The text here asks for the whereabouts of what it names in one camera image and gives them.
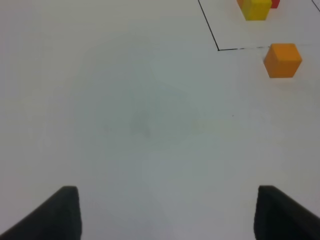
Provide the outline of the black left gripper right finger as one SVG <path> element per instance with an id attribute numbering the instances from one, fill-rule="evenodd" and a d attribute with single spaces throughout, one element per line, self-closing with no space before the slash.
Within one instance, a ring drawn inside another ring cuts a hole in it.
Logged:
<path id="1" fill-rule="evenodd" d="M 320 218 L 275 186 L 261 185 L 253 231 L 257 240 L 318 240 Z"/>

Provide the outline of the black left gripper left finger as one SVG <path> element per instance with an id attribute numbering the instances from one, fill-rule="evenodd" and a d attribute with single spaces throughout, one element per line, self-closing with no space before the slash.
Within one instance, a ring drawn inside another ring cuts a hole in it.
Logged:
<path id="1" fill-rule="evenodd" d="M 82 218 L 76 186 L 63 186 L 0 235 L 2 240 L 80 240 Z"/>

